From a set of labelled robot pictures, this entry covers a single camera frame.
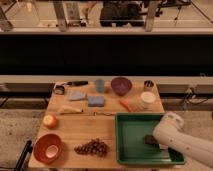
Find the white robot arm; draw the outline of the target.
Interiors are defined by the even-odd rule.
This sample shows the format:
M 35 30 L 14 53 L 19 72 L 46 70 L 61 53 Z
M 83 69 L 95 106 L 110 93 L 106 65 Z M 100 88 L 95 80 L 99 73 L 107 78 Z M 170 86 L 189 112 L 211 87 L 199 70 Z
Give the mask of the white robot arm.
M 184 120 L 174 112 L 167 112 L 153 130 L 159 144 L 166 145 L 202 164 L 213 168 L 213 142 L 182 132 Z

